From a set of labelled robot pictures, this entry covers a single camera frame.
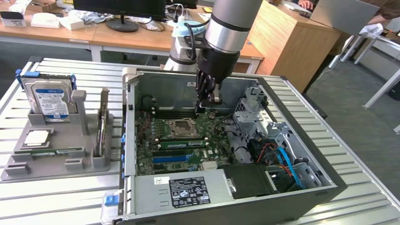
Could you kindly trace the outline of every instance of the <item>gray carpet floor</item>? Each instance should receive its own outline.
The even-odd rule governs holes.
[[[0,42],[0,96],[15,79],[15,70],[23,68],[31,56],[91,60],[91,52],[40,45]],[[167,58],[149,59],[144,55],[128,54],[127,61],[119,54],[109,55],[117,63],[159,65]],[[400,102],[384,96],[371,110],[363,108],[381,83],[368,71],[351,62],[340,63],[335,70],[319,79],[308,96],[328,114],[327,122],[373,171],[381,182],[400,198],[400,135],[392,129],[400,124]]]

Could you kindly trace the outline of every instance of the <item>silver robot arm segment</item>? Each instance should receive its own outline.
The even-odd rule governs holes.
[[[232,74],[263,0],[216,0],[197,68],[196,112],[223,104],[223,80]]]

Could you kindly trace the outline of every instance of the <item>gray component holder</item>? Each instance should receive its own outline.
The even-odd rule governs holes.
[[[81,131],[85,129],[80,124],[80,118],[83,116],[88,123],[88,135],[81,135]],[[109,114],[105,129],[105,149],[103,157],[92,157],[97,138],[96,114],[71,114],[69,123],[47,123],[43,114],[29,114],[28,118],[29,121],[27,122],[16,147],[13,149],[13,154],[8,160],[4,172],[1,174],[3,181],[43,180],[52,176],[75,175],[80,173],[93,173],[109,170],[113,124],[112,114]],[[21,149],[28,132],[32,130],[53,130],[53,133],[49,134],[48,137],[48,148],[32,148],[29,149],[32,153],[35,153],[35,151],[48,149],[68,150],[71,148],[83,148],[83,150],[73,150],[68,155],[59,155],[55,157],[32,157],[31,153],[25,153],[28,149]]]

